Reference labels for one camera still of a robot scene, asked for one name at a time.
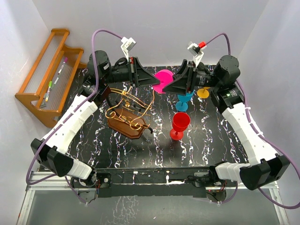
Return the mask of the red wine glass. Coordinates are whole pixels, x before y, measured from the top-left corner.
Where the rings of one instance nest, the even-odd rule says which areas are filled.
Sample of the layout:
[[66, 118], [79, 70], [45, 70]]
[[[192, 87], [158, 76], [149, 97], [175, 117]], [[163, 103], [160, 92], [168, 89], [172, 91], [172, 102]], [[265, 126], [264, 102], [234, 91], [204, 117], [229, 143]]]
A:
[[185, 112], [178, 112], [173, 116], [172, 129], [170, 130], [170, 137], [173, 140], [181, 140], [184, 135], [184, 131], [190, 124], [190, 116]]

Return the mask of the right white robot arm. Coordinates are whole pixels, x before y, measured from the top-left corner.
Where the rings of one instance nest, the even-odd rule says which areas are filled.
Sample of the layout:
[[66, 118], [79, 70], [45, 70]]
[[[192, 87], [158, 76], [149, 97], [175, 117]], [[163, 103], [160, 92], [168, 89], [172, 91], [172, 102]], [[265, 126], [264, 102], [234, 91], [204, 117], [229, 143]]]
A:
[[164, 92], [185, 95], [195, 87], [210, 88], [214, 106], [229, 122], [247, 154], [248, 163], [218, 163], [210, 167], [209, 181], [220, 186], [225, 180], [242, 182], [249, 190], [255, 190], [277, 181], [284, 174], [290, 161], [253, 130], [249, 121], [245, 99], [237, 87], [240, 76], [238, 59], [224, 55], [212, 71], [203, 63], [183, 60], [173, 76], [173, 82], [166, 85]]

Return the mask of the magenta wine glass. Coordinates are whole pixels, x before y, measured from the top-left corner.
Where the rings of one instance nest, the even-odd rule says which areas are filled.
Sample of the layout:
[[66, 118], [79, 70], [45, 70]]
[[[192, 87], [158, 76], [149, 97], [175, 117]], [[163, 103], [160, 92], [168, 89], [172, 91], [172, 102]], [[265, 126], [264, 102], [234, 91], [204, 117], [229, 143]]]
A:
[[153, 89], [158, 94], [164, 94], [163, 88], [173, 82], [173, 72], [168, 69], [163, 69], [154, 75], [160, 81], [160, 84], [153, 85]]

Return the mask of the orange yellow wine glass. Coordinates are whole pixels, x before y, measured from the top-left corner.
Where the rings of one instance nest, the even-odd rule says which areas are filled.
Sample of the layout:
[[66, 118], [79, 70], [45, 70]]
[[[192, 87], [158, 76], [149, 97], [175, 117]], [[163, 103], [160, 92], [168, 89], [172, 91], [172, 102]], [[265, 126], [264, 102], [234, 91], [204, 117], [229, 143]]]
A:
[[210, 95], [210, 92], [209, 92], [209, 87], [203, 87], [203, 88], [200, 88], [196, 93], [197, 93], [197, 96], [199, 98], [202, 98], [202, 99], [206, 99], [209, 97]]

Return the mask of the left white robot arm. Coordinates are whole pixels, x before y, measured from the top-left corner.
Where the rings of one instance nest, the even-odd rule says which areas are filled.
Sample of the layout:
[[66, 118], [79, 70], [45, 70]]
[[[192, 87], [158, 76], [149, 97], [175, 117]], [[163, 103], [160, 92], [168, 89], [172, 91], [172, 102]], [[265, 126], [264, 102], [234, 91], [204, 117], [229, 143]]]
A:
[[31, 142], [33, 163], [38, 162], [53, 175], [79, 178], [87, 187], [96, 184], [95, 169], [67, 155], [74, 136], [86, 120], [102, 105], [111, 93], [109, 84], [129, 82], [135, 87], [158, 85], [160, 81], [146, 71], [137, 57], [120, 58], [114, 65], [102, 50], [93, 52], [87, 64], [88, 76], [71, 106], [54, 128], [41, 140]]

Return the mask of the blue wine glass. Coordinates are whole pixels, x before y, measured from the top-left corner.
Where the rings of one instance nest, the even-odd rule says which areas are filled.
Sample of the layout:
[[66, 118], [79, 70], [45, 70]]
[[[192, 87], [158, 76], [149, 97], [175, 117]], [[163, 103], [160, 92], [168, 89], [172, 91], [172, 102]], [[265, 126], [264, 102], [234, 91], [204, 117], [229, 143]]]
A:
[[186, 112], [188, 109], [188, 102], [192, 99], [194, 91], [187, 93], [186, 95], [177, 95], [178, 102], [175, 105], [175, 108], [178, 112]]

